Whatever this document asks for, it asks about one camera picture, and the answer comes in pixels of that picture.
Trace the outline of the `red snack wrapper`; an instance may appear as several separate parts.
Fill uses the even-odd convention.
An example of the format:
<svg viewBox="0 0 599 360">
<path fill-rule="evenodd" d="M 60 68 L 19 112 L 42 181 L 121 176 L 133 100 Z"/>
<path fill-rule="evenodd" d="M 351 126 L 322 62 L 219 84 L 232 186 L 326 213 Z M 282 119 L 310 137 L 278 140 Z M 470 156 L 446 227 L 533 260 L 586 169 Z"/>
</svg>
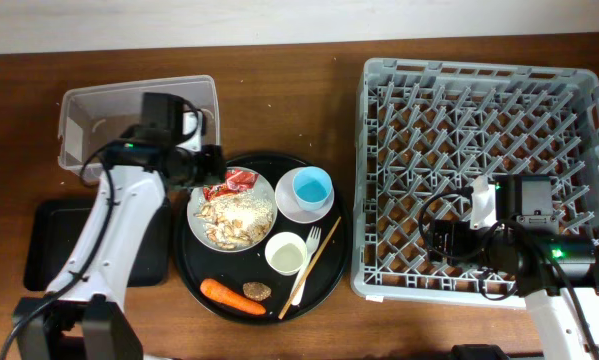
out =
<svg viewBox="0 0 599 360">
<path fill-rule="evenodd" d="M 228 169 L 225 177 L 224 183 L 203 188 L 206 201 L 210 202 L 222 196 L 236 195 L 252 189 L 259 174 L 251 170 Z"/>
</svg>

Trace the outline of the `grey plate with food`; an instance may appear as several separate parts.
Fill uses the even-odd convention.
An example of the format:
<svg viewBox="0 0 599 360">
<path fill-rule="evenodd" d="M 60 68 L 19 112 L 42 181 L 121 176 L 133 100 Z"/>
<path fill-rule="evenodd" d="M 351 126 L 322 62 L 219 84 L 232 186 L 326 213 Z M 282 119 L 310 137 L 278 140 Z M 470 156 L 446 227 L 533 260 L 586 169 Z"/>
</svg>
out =
<svg viewBox="0 0 599 360">
<path fill-rule="evenodd" d="M 263 175 L 252 189 L 210 202 L 204 198 L 204 187 L 191 192 L 186 208 L 190 230 L 203 245 L 219 252 L 240 252 L 260 243 L 272 230 L 278 210 L 274 189 Z"/>
</svg>

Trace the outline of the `light blue plastic cup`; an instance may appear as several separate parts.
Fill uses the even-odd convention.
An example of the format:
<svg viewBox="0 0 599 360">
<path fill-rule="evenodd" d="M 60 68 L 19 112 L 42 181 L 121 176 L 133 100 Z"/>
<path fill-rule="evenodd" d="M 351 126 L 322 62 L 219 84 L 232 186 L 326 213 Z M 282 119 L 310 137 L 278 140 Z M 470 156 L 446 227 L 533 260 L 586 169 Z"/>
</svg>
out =
<svg viewBox="0 0 599 360">
<path fill-rule="evenodd" d="M 292 190 L 299 207 L 305 211 L 322 208 L 333 192 L 330 175 L 319 167 L 301 168 L 293 177 Z"/>
</svg>

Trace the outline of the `small white cup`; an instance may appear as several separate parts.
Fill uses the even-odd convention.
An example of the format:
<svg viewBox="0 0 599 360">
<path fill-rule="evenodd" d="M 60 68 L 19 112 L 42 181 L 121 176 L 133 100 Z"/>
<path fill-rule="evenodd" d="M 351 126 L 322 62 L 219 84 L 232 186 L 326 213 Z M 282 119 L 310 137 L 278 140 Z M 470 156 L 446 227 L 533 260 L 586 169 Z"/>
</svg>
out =
<svg viewBox="0 0 599 360">
<path fill-rule="evenodd" d="M 292 232 L 280 232 L 272 236 L 265 246 L 268 265 L 283 276 L 295 275 L 307 258 L 305 241 Z"/>
</svg>

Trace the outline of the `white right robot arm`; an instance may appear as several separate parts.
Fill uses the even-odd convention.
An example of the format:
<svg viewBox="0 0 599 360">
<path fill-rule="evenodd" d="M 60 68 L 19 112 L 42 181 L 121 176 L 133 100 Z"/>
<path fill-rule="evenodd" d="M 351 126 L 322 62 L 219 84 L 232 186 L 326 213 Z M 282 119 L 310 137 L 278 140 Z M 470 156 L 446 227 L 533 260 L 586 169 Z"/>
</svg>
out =
<svg viewBox="0 0 599 360">
<path fill-rule="evenodd" d="M 599 359 L 599 250 L 563 234 L 546 175 L 477 177 L 450 191 L 470 202 L 467 221 L 420 210 L 418 230 L 432 261 L 502 272 L 525 303 L 547 359 Z"/>
</svg>

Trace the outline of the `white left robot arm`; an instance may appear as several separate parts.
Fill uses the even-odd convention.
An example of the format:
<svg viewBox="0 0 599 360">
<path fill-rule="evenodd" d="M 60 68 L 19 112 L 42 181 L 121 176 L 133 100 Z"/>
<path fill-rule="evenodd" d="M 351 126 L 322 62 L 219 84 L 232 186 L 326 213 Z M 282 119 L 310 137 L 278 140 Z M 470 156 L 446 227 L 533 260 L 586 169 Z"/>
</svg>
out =
<svg viewBox="0 0 599 360">
<path fill-rule="evenodd" d="M 140 120 L 93 153 L 97 196 L 66 263 L 43 297 L 23 297 L 0 350 L 23 359 L 143 359 L 124 314 L 125 294 L 150 223 L 171 189 L 224 182 L 218 144 L 206 144 L 204 112 L 189 100 L 146 92 Z"/>
</svg>

